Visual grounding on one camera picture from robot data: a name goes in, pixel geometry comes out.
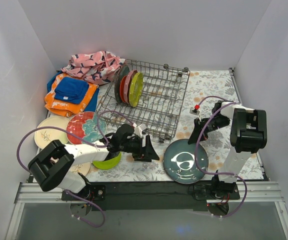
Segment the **lime green plate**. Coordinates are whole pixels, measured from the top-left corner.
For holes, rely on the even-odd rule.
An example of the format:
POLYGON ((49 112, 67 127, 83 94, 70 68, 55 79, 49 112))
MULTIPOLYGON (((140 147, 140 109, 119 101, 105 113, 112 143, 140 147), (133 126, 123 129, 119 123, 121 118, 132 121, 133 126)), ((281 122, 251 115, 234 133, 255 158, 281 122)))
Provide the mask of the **lime green plate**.
POLYGON ((122 153, 119 152, 114 157, 105 161, 93 161, 92 164, 100 170, 109 170, 114 168, 121 161, 122 153))

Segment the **dark blue plate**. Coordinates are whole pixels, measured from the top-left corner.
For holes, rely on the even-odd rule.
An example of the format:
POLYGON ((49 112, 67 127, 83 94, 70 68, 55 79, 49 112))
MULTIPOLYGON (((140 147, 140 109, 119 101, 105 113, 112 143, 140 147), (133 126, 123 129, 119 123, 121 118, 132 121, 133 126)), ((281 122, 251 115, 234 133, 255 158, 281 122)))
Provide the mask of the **dark blue plate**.
POLYGON ((115 82, 114 82, 114 96, 115 100, 118 104, 122 103, 122 97, 120 94, 120 86, 121 86, 121 81, 123 77, 125 77, 128 73, 130 72, 129 66, 128 65, 123 65, 120 70, 117 72, 117 75, 115 77, 115 82))
POLYGON ((187 139, 179 139, 166 148, 163 167, 173 181, 190 185, 205 176, 195 163, 195 147, 195 144, 188 144, 187 139))

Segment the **red teal flower plate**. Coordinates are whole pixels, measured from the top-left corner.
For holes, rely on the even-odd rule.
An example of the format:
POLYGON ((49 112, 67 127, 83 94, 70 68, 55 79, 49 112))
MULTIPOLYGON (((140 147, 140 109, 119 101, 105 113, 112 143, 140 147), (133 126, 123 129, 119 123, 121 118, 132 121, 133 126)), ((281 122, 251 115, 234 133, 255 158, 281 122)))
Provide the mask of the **red teal flower plate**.
POLYGON ((85 111, 75 115, 67 124, 66 131, 82 138, 90 143, 100 140, 103 136, 99 128, 105 135, 107 133, 107 123, 99 120, 98 115, 92 111, 85 111))

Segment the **pink polka dot plate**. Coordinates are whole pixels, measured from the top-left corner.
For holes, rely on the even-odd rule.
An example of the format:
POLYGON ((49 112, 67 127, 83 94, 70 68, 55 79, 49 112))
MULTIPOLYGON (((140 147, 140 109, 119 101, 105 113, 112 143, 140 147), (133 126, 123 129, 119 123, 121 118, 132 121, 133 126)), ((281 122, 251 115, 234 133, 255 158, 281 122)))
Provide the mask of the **pink polka dot plate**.
POLYGON ((131 70, 125 77, 125 81, 123 82, 124 85, 123 85, 123 99, 124 99, 124 102, 125 103, 129 103, 129 90, 130 90, 130 87, 131 87, 131 82, 132 82, 132 79, 134 77, 135 74, 137 74, 138 71, 135 69, 135 70, 131 70))

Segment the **olive polka dot plate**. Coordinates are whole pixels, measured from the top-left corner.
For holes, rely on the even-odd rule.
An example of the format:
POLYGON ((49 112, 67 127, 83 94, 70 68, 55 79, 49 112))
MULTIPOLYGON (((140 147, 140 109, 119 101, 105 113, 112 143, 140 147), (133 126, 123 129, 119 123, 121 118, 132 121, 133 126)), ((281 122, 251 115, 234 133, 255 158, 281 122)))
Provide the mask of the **olive polka dot plate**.
POLYGON ((128 102, 132 107, 136 107, 139 103, 143 91, 143 73, 137 72, 132 77, 128 93, 128 102))

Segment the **orange plate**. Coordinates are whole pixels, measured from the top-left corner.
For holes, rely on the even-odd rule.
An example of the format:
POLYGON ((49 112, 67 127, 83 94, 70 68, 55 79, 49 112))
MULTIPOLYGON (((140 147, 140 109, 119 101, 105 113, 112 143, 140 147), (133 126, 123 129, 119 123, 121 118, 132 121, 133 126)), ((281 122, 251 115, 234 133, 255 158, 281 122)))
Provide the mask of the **orange plate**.
POLYGON ((124 98, 124 86, 125 86, 126 78, 127 76, 125 75, 120 81, 120 86, 119 86, 119 94, 123 103, 127 103, 127 101, 124 98))

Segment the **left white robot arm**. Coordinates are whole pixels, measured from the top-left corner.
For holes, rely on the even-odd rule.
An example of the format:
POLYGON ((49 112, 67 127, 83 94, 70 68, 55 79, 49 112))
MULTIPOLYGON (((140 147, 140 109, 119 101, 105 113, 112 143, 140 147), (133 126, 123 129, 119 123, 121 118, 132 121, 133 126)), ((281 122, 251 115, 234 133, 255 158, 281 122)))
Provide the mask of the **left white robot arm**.
POLYGON ((63 144, 51 141, 28 164, 28 170, 44 192, 61 188, 73 193, 79 200, 92 199, 95 190, 89 180, 79 172, 71 172, 74 165, 105 162, 125 152, 135 161, 151 162, 160 158, 149 135, 143 136, 143 125, 123 124, 116 132, 111 132, 95 142, 63 144))

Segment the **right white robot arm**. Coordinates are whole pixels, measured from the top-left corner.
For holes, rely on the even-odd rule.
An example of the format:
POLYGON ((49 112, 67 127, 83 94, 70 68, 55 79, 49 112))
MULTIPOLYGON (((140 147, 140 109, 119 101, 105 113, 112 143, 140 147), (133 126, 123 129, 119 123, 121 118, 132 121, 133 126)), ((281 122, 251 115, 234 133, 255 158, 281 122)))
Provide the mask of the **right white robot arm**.
POLYGON ((194 187, 198 200, 229 199, 238 193, 238 175, 252 154, 267 145, 267 112, 262 109, 245 107, 233 101, 220 99, 214 104, 212 115, 200 117, 200 105, 190 110, 196 115, 194 128, 188 144, 200 145, 208 134, 230 126, 230 151, 220 169, 212 173, 209 183, 194 187))

